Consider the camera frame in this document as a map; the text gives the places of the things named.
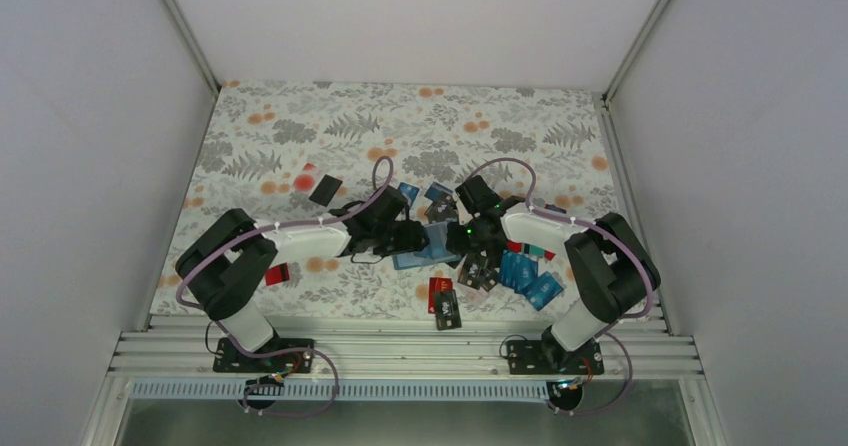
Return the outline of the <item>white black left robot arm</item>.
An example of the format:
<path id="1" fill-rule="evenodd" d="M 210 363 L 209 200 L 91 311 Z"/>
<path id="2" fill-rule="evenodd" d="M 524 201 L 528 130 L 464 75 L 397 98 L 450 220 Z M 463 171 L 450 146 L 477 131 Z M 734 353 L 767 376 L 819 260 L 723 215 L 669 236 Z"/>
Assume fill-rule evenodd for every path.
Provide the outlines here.
<path id="1" fill-rule="evenodd" d="M 428 245 L 424 225 L 411 218 L 407 198 L 392 186 L 307 220 L 263 224 L 234 208 L 178 258 L 177 300 L 203 311 L 222 328 L 239 358 L 263 371 L 276 362 L 279 346 L 253 295 L 274 267 L 361 253 L 384 258 Z"/>

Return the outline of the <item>teal leather card holder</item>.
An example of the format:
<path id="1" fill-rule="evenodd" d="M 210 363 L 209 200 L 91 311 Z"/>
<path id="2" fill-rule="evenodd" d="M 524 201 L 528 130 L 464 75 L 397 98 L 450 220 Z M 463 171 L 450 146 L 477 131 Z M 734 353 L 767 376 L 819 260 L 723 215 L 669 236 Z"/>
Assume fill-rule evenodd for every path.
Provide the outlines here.
<path id="1" fill-rule="evenodd" d="M 395 270 L 407 270 L 436 264 L 456 264 L 461 254 L 447 248 L 447 232 L 450 221 L 431 223 L 424 227 L 428 245 L 420 251 L 398 254 L 392 257 Z"/>

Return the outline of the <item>red card under left arm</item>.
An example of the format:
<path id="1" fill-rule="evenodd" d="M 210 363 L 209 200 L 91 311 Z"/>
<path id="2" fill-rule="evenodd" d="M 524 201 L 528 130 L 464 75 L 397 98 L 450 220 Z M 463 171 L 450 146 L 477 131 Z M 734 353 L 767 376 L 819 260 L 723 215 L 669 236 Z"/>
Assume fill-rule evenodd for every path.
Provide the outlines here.
<path id="1" fill-rule="evenodd" d="M 289 267 L 281 263 L 270 267 L 264 274 L 265 284 L 268 287 L 277 286 L 290 280 Z"/>

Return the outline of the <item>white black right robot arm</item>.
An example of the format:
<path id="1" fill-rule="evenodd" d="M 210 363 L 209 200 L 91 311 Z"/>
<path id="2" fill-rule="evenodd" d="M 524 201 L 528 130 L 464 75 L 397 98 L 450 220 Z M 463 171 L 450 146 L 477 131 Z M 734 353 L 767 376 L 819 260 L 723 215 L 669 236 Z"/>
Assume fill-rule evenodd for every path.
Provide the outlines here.
<path id="1" fill-rule="evenodd" d="M 540 248 L 568 260 L 579 298 L 542 334 L 541 357 L 555 373 L 580 359 L 580 347 L 622 319 L 653 307 L 661 278 L 630 224 L 618 213 L 590 221 L 534 206 L 529 198 L 498 196 L 478 175 L 456 192 L 470 214 L 448 226 L 446 247 L 465 259 L 484 257 L 478 272 L 510 265 L 509 244 Z"/>

